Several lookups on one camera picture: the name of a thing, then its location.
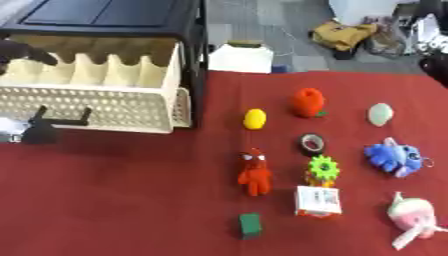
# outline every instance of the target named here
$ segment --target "tape roll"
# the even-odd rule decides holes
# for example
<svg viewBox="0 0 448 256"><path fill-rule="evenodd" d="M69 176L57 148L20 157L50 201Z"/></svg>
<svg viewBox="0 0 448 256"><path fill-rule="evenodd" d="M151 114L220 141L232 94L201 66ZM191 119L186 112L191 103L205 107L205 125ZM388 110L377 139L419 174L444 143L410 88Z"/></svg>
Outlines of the tape roll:
<svg viewBox="0 0 448 256"><path fill-rule="evenodd" d="M324 139L314 133L307 133L300 136L298 144L302 154L308 157L322 155L325 150Z"/></svg>

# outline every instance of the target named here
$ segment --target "black plastic shelf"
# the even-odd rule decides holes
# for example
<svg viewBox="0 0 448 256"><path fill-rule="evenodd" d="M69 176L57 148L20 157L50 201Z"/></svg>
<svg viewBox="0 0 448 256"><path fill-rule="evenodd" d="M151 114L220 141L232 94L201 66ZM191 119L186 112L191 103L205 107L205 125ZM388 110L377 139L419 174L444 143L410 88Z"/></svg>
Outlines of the black plastic shelf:
<svg viewBox="0 0 448 256"><path fill-rule="evenodd" d="M208 69L206 20L206 0L35 0L0 27L0 37L176 38L184 50L181 85L190 91L197 127Z"/></svg>

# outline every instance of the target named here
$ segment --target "white plush toy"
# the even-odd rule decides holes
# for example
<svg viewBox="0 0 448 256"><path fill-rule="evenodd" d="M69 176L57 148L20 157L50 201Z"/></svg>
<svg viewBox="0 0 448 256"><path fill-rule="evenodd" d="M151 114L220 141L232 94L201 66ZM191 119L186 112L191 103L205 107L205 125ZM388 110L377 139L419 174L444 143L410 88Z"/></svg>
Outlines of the white plush toy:
<svg viewBox="0 0 448 256"><path fill-rule="evenodd" d="M400 192L388 210L392 221L402 230L406 231L392 243L397 250L403 249L416 237L427 239L436 231L448 232L448 229L437 226L434 207L420 198L404 199Z"/></svg>

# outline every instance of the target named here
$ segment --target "orange fruit toy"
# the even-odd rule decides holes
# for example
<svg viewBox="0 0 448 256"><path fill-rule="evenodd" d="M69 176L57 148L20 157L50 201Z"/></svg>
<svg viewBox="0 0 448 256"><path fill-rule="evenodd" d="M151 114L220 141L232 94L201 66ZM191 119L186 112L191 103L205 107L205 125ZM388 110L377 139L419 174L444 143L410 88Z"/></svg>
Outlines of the orange fruit toy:
<svg viewBox="0 0 448 256"><path fill-rule="evenodd" d="M301 117L315 117L323 109L325 98L315 88L300 89L294 94L292 106L294 112Z"/></svg>

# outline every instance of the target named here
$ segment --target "toy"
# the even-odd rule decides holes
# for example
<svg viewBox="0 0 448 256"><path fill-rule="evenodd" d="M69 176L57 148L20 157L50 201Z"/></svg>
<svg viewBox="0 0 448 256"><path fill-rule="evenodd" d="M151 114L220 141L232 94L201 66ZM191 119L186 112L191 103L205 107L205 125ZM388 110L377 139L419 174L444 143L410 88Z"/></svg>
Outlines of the toy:
<svg viewBox="0 0 448 256"><path fill-rule="evenodd" d="M398 145L393 138L386 138L384 144L375 144L366 147L364 154L374 166L382 168L385 172L395 172L395 177L403 178L422 168L423 160L416 147Z"/></svg>
<svg viewBox="0 0 448 256"><path fill-rule="evenodd" d="M242 153L244 169L238 177L238 184L247 185L251 196L266 195L271 191L271 172L266 157L260 150L252 148Z"/></svg>
<svg viewBox="0 0 448 256"><path fill-rule="evenodd" d="M294 195L296 215L323 219L342 213L339 189L298 186Z"/></svg>
<svg viewBox="0 0 448 256"><path fill-rule="evenodd" d="M420 198L403 199L400 192L395 193L387 214L397 227L406 231L392 243L397 250L404 248L416 237L427 239L436 231L448 232L448 229L437 226L434 207L430 202Z"/></svg>
<svg viewBox="0 0 448 256"><path fill-rule="evenodd" d="M386 103L378 103L369 109L368 119L377 127L384 126L394 116L394 111Z"/></svg>
<svg viewBox="0 0 448 256"><path fill-rule="evenodd" d="M260 215L257 213L241 214L240 225L243 239L249 239L261 234L262 228L260 223Z"/></svg>
<svg viewBox="0 0 448 256"><path fill-rule="evenodd" d="M331 157L323 155L313 157L308 164L309 170L305 174L305 180L311 186L333 187L339 176L340 170L337 163Z"/></svg>
<svg viewBox="0 0 448 256"><path fill-rule="evenodd" d="M315 88L305 88L297 91L292 99L294 112L301 117L315 117L324 107L325 98Z"/></svg>
<svg viewBox="0 0 448 256"><path fill-rule="evenodd" d="M266 113L261 109L251 109L244 118L244 127L249 130L260 130L266 124Z"/></svg>

